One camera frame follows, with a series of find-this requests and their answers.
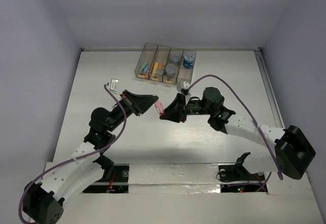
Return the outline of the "pink highlighter marker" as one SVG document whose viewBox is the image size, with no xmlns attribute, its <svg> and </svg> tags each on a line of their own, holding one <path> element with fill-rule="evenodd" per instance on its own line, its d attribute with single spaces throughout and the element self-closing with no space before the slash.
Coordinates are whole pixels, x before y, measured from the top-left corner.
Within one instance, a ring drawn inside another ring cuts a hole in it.
<svg viewBox="0 0 326 224">
<path fill-rule="evenodd" d="M 156 111 L 158 112 L 158 114 L 160 116 L 164 114 L 164 112 L 165 112 L 164 107 L 163 107 L 162 103 L 159 100 L 157 100 L 155 102 L 154 106 L 155 106 L 155 109 L 156 109 Z"/>
</svg>

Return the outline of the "green correction tape pen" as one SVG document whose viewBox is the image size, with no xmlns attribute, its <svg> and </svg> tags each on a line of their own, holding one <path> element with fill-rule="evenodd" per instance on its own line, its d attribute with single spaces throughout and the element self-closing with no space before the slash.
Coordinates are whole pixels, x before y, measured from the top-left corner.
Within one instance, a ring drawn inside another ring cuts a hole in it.
<svg viewBox="0 0 326 224">
<path fill-rule="evenodd" d="M 142 62 L 140 68 L 139 68 L 139 71 L 143 71 L 146 67 L 148 66 L 148 63 L 147 62 Z"/>
</svg>

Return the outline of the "clear jar colourful clips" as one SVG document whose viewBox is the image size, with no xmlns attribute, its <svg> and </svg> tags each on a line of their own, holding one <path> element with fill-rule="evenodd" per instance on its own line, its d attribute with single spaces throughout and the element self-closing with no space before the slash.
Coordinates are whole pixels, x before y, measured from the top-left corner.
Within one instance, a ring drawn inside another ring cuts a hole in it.
<svg viewBox="0 0 326 224">
<path fill-rule="evenodd" d="M 174 66 L 178 66 L 181 60 L 181 55 L 179 54 L 171 54 L 169 57 L 170 64 Z"/>
</svg>

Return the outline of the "blue round clip jar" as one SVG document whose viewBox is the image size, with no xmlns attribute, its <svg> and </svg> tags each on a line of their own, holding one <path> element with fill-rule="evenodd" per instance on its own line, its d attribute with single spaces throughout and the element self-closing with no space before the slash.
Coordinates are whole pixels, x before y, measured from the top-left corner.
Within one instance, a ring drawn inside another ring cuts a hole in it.
<svg viewBox="0 0 326 224">
<path fill-rule="evenodd" d="M 185 50 L 183 53 L 183 66 L 186 69 L 191 69 L 193 68 L 196 60 L 196 52 L 195 51 L 190 51 L 190 50 Z"/>
</svg>

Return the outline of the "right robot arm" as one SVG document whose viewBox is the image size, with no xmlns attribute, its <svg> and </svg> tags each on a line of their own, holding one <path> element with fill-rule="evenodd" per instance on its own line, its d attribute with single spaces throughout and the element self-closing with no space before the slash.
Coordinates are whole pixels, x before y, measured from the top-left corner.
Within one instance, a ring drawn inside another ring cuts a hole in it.
<svg viewBox="0 0 326 224">
<path fill-rule="evenodd" d="M 205 88 L 201 99 L 177 93 L 159 118 L 184 123 L 187 116 L 208 115 L 207 122 L 215 131 L 265 146 L 267 156 L 248 159 L 249 153 L 245 152 L 231 166 L 240 179 L 258 172 L 280 172 L 291 179 L 301 179 L 316 155 L 303 132 L 293 125 L 277 128 L 258 124 L 226 108 L 224 101 L 220 91 L 213 87 Z"/>
</svg>

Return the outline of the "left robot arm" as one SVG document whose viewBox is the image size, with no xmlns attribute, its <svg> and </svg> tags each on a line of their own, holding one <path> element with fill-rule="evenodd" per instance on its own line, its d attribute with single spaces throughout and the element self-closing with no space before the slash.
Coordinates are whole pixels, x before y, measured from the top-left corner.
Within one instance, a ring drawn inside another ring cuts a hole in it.
<svg viewBox="0 0 326 224">
<path fill-rule="evenodd" d="M 90 131 L 71 156 L 41 173 L 24 189 L 18 205 L 22 223 L 25 213 L 32 223 L 57 223 L 70 198 L 97 180 L 112 177 L 114 163 L 104 152 L 119 138 L 113 131 L 126 127 L 127 118 L 144 114 L 157 100 L 156 95 L 137 95 L 125 90 L 112 111 L 93 110 Z"/>
</svg>

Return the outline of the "smoked drawer box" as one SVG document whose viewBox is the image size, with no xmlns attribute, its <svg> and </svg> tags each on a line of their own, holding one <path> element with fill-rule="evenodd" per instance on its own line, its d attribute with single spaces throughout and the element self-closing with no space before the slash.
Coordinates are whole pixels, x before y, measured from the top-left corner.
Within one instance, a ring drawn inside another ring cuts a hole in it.
<svg viewBox="0 0 326 224">
<path fill-rule="evenodd" d="M 154 66 L 155 62 L 163 63 L 165 59 L 168 60 L 170 50 L 171 50 L 171 48 L 169 46 L 158 45 L 155 55 L 154 55 L 154 58 L 153 58 L 152 65 Z M 151 72 L 149 73 L 149 79 L 152 81 L 162 82 L 164 71 L 162 72 L 162 74 L 157 74 L 157 73 L 152 74 L 152 70 L 151 70 Z"/>
<path fill-rule="evenodd" d="M 178 76 L 177 76 L 177 81 L 182 80 L 182 81 L 187 81 L 188 83 L 191 83 L 193 70 L 194 70 L 194 66 L 191 69 L 184 68 L 184 66 L 183 66 L 183 54 L 182 54 L 182 56 L 181 56 L 181 66 L 180 66 L 179 73 L 178 73 Z"/>
<path fill-rule="evenodd" d="M 142 62 L 147 62 L 149 66 L 152 64 L 157 47 L 158 47 L 158 45 L 153 44 L 153 43 L 146 43 L 144 45 L 142 53 L 139 58 L 139 61 L 137 63 L 135 71 L 134 71 L 136 78 L 149 79 L 148 70 L 147 70 L 147 72 L 141 72 L 141 71 L 139 71 L 139 68 L 140 68 Z"/>
<path fill-rule="evenodd" d="M 179 54 L 179 55 L 182 56 L 183 49 L 172 47 L 171 50 L 170 50 L 170 54 L 168 56 L 168 60 L 167 60 L 167 64 L 166 65 L 170 64 L 169 57 L 170 57 L 171 54 Z M 163 74 L 163 82 L 164 83 L 167 83 L 167 84 L 170 84 L 170 85 L 175 85 L 176 84 L 176 82 L 177 82 L 177 76 L 178 76 L 179 69 L 180 69 L 180 65 L 181 65 L 181 61 L 180 61 L 179 65 L 177 66 L 178 67 L 178 71 L 177 71 L 175 77 L 168 77 L 168 76 L 166 76 L 165 75 L 165 71 L 164 71 L 164 74 Z"/>
</svg>

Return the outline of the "silver foil front rail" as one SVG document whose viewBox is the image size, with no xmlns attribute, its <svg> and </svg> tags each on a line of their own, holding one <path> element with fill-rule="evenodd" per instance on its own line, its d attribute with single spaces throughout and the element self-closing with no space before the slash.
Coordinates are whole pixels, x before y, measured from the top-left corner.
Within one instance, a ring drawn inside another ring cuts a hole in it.
<svg viewBox="0 0 326 224">
<path fill-rule="evenodd" d="M 132 164 L 128 192 L 132 194 L 220 193 L 217 164 Z"/>
</svg>

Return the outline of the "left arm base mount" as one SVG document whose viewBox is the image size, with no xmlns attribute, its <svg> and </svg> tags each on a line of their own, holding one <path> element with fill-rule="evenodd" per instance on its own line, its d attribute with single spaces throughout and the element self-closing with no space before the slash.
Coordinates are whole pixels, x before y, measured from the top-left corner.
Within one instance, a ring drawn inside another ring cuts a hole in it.
<svg viewBox="0 0 326 224">
<path fill-rule="evenodd" d="M 104 170 L 103 176 L 83 190 L 83 193 L 128 193 L 128 164 L 115 164 L 104 155 L 95 162 Z"/>
</svg>

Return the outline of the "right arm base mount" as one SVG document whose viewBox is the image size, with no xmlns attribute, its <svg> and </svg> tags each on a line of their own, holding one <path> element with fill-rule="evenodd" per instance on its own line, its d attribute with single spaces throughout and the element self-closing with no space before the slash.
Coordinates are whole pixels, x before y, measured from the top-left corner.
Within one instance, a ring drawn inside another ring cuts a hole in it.
<svg viewBox="0 0 326 224">
<path fill-rule="evenodd" d="M 268 193 L 265 176 L 259 176 L 257 173 L 251 174 L 243 166 L 245 159 L 249 155 L 250 152 L 243 153 L 234 164 L 218 166 L 215 178 L 221 183 L 222 193 Z"/>
</svg>

